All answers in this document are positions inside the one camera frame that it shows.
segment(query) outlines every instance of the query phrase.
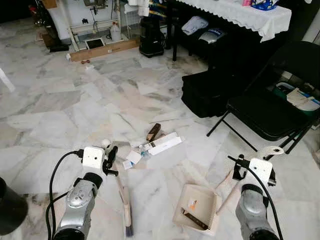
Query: table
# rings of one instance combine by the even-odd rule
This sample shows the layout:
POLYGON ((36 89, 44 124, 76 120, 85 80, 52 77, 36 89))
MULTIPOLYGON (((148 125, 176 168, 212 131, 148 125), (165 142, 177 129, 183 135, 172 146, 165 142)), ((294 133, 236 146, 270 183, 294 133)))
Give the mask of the table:
MULTIPOLYGON (((273 10, 262 11, 250 6, 242 6, 237 0, 171 0, 185 3, 217 15, 240 27, 245 27, 262 37, 261 42, 273 39, 275 34, 287 31, 291 19, 291 10, 277 6, 273 10)), ((172 5, 168 3, 168 32, 171 32, 172 5)))

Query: wooden plank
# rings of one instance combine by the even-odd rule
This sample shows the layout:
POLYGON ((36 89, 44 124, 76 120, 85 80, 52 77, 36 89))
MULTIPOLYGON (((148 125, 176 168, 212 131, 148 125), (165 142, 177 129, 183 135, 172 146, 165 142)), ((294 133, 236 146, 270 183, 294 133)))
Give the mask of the wooden plank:
POLYGON ((133 49, 139 46, 139 38, 131 39, 128 41, 120 41, 105 46, 96 47, 93 49, 81 50, 70 53, 71 61, 78 62, 81 60, 87 60, 94 57, 99 57, 107 54, 120 52, 123 50, 133 49))
POLYGON ((57 7, 56 0, 42 0, 42 3, 46 9, 54 9, 57 7))

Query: black cylinder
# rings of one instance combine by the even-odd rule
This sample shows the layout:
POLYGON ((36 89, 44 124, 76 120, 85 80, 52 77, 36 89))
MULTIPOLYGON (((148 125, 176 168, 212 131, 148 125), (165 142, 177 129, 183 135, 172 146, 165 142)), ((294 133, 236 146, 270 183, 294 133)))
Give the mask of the black cylinder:
POLYGON ((84 175, 83 180, 93 182, 98 189, 100 188, 100 185, 102 184, 102 178, 98 174, 95 174, 93 172, 87 172, 84 175))
POLYGON ((27 213, 26 199, 15 193, 0 177, 0 236, 19 227, 27 213))

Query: black folding chair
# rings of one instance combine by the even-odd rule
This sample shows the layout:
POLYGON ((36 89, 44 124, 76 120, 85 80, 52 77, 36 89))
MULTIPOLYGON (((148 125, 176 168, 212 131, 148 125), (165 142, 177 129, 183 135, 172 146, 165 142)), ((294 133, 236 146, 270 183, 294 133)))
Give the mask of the black folding chair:
MULTIPOLYGON (((244 93, 228 100, 226 113, 214 125, 207 137, 223 122, 257 152, 250 142, 225 121, 225 117, 232 113, 265 140, 277 141, 287 137, 279 145, 281 148, 293 141, 285 151, 289 154, 319 118, 320 109, 312 116, 306 115, 286 99, 267 89, 267 86, 279 80, 278 77, 274 77, 274 70, 287 71, 300 78, 300 81, 320 89, 320 46, 298 41, 281 47, 244 93)), ((269 160, 272 156, 269 155, 265 159, 269 160)))

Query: small bottle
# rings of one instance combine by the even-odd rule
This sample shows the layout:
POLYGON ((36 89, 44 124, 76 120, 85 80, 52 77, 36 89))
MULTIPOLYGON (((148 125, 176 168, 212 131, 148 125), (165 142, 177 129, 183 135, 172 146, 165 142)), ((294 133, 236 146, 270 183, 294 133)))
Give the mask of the small bottle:
POLYGON ((150 154, 149 152, 146 150, 146 148, 143 146, 143 145, 140 145, 139 146, 139 150, 140 150, 140 154, 141 154, 141 157, 143 159, 149 159, 150 158, 150 154))

